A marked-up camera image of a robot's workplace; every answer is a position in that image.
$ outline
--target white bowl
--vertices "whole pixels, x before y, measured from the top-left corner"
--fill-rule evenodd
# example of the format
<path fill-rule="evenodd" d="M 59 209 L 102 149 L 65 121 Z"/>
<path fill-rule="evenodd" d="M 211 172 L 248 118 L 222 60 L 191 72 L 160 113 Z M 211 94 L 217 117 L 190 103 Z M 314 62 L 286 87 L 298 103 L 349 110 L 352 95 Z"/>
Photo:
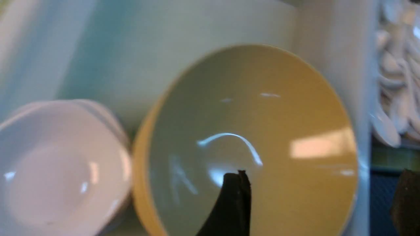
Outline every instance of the white bowl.
<path fill-rule="evenodd" d="M 200 60 L 134 143 L 134 203 L 153 236 L 196 235 L 225 173 L 246 170 L 250 235 L 340 235 L 357 189 L 353 132 L 326 80 L 266 45 Z"/>
<path fill-rule="evenodd" d="M 75 103 L 82 108 L 84 108 L 86 111 L 90 112 L 93 116 L 95 116 L 100 122 L 102 122 L 104 125 L 110 129 L 114 135 L 120 140 L 120 142 L 128 147 L 129 146 L 129 138 L 127 134 L 125 133 L 123 127 L 119 123 L 118 119 L 115 117 L 113 112 L 106 108 L 104 105 L 88 99 L 74 99 L 74 100 L 61 100 L 61 102 L 72 102 Z M 16 116 L 18 114 L 21 114 L 23 112 L 31 112 L 41 106 L 47 105 L 49 101 L 37 101 L 37 102 L 31 102 L 28 103 L 15 111 L 13 111 L 8 118 L 11 118 L 13 116 Z"/>
<path fill-rule="evenodd" d="M 93 236 L 130 192 L 131 160 L 108 128 L 57 101 L 0 125 L 2 236 Z"/>

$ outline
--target white wall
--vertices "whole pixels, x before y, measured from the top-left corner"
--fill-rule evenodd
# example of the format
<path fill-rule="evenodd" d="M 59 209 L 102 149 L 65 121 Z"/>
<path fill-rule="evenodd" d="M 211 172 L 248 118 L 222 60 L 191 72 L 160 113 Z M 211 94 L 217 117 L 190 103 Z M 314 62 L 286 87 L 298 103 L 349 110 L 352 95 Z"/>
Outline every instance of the white wall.
<path fill-rule="evenodd" d="M 60 97 L 99 100 L 134 132 L 195 60 L 236 43 L 291 49 L 295 21 L 278 0 L 99 1 Z"/>

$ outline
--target ceramic spoon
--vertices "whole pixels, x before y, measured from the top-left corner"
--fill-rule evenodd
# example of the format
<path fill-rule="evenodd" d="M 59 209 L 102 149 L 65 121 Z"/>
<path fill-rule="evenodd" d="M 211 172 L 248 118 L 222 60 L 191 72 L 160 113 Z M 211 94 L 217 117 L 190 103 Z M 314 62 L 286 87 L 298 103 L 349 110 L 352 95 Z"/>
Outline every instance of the ceramic spoon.
<path fill-rule="evenodd" d="M 403 5 L 401 0 L 382 0 L 381 1 L 381 12 L 382 17 L 390 23 L 396 24 L 403 11 Z"/>
<path fill-rule="evenodd" d="M 383 29 L 376 31 L 376 50 L 377 52 L 382 52 L 389 42 L 391 35 Z"/>
<path fill-rule="evenodd" d="M 413 127 L 409 126 L 408 130 L 407 130 L 407 136 L 414 139 L 415 141 L 419 141 L 420 142 L 420 134 L 418 134 Z"/>
<path fill-rule="evenodd" d="M 407 89 L 398 91 L 392 98 L 391 106 L 389 108 L 389 118 L 394 124 L 399 134 L 404 134 L 409 126 L 408 112 L 409 112 L 409 95 Z"/>
<path fill-rule="evenodd" d="M 401 137 L 394 123 L 383 111 L 379 95 L 375 98 L 375 108 L 370 113 L 370 121 L 373 126 L 373 135 L 377 140 L 391 147 L 399 147 L 401 145 Z"/>
<path fill-rule="evenodd" d="M 410 55 L 407 55 L 407 62 L 409 64 L 413 74 L 417 78 L 420 78 L 420 65 L 419 65 L 419 63 L 416 60 L 414 60 Z"/>
<path fill-rule="evenodd" d="M 413 39 L 411 38 L 408 38 L 406 41 L 406 51 L 412 59 L 420 62 L 420 49 L 416 46 L 416 44 L 413 42 Z"/>
<path fill-rule="evenodd" d="M 387 89 L 400 89 L 405 86 L 405 81 L 401 79 L 390 79 L 382 74 L 378 74 L 378 81 Z"/>
<path fill-rule="evenodd" d="M 416 109 L 416 88 L 413 81 L 413 78 L 411 76 L 411 71 L 409 69 L 409 65 L 404 60 L 399 60 L 399 64 L 403 68 L 404 76 L 407 80 L 407 88 L 408 88 L 408 96 L 409 96 L 409 102 L 408 102 L 408 116 L 409 120 L 411 122 L 411 125 L 413 128 L 420 133 L 420 117 Z"/>

